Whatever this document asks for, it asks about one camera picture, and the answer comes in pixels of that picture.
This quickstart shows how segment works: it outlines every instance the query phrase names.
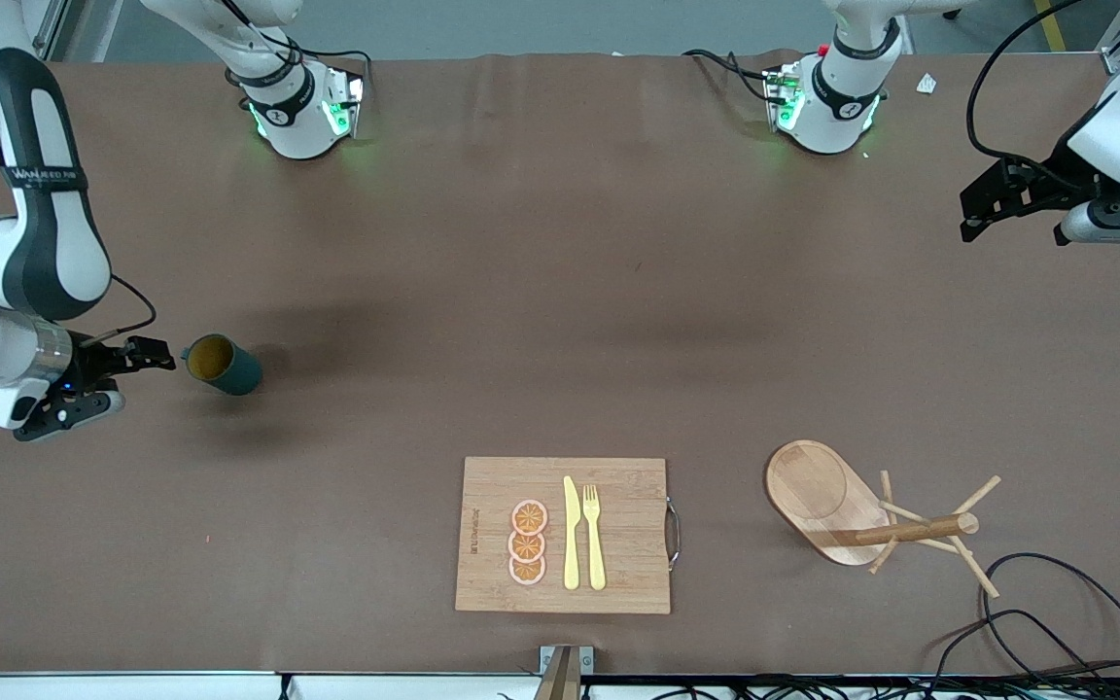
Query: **yellow knife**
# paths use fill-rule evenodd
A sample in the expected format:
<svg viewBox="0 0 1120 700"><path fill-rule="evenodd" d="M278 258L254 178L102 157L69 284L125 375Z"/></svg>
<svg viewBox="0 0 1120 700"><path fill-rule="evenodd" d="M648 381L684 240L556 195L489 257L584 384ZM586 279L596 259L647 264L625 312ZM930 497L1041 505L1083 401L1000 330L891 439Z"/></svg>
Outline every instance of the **yellow knife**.
<svg viewBox="0 0 1120 700"><path fill-rule="evenodd" d="M563 478L563 586L578 590L581 585L578 575L578 523L581 522L581 501L571 475Z"/></svg>

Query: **plastic fork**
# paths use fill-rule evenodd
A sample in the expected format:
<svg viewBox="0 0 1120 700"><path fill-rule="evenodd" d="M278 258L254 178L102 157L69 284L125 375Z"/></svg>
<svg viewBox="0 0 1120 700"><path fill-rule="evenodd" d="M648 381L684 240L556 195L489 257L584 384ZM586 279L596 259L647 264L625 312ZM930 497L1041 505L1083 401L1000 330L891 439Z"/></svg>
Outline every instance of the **plastic fork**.
<svg viewBox="0 0 1120 700"><path fill-rule="evenodd" d="M599 544L599 488L581 487L581 514L590 524L590 587L603 590L608 585L608 575L604 571L604 547Z"/></svg>

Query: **plastic orange slice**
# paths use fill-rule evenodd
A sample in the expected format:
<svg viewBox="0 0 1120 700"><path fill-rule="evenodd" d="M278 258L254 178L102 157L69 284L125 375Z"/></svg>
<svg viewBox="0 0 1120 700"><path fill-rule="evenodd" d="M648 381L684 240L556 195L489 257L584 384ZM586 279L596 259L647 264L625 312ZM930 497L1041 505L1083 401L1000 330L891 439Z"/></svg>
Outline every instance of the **plastic orange slice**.
<svg viewBox="0 0 1120 700"><path fill-rule="evenodd" d="M517 562L538 562L548 547L541 534L521 534L514 532L507 535L507 554Z"/></svg>
<svg viewBox="0 0 1120 700"><path fill-rule="evenodd" d="M507 575L522 586L533 586L542 580L542 575L548 572L547 559L539 559L538 562L517 562L516 559L507 561Z"/></svg>
<svg viewBox="0 0 1120 700"><path fill-rule="evenodd" d="M538 534L548 526L548 510L529 497L512 508L512 529L521 534Z"/></svg>

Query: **cutting board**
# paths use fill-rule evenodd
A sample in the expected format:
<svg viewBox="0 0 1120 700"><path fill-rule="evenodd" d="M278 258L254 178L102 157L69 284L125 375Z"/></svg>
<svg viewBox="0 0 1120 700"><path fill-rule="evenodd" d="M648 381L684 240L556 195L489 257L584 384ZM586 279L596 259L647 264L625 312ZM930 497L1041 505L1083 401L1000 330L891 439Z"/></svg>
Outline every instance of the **cutting board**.
<svg viewBox="0 0 1120 700"><path fill-rule="evenodd" d="M581 586L563 586L563 478L571 475L581 496L584 484L599 487L600 543L608 586L590 588L587 523L578 524ZM507 536L512 508L532 497L548 510L543 531L547 572L533 586L512 580ZM625 458L467 457L460 505L457 563L458 610L507 613L671 612L665 544L664 460Z"/></svg>

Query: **dark green cup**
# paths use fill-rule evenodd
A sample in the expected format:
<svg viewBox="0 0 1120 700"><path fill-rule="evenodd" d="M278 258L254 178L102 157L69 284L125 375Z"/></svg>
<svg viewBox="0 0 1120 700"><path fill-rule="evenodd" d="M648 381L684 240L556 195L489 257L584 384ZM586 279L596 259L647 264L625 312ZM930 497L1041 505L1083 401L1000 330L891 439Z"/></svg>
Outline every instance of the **dark green cup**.
<svg viewBox="0 0 1120 700"><path fill-rule="evenodd" d="M249 394L262 382L262 364L258 357L218 333L196 338L179 356L193 379L224 394Z"/></svg>

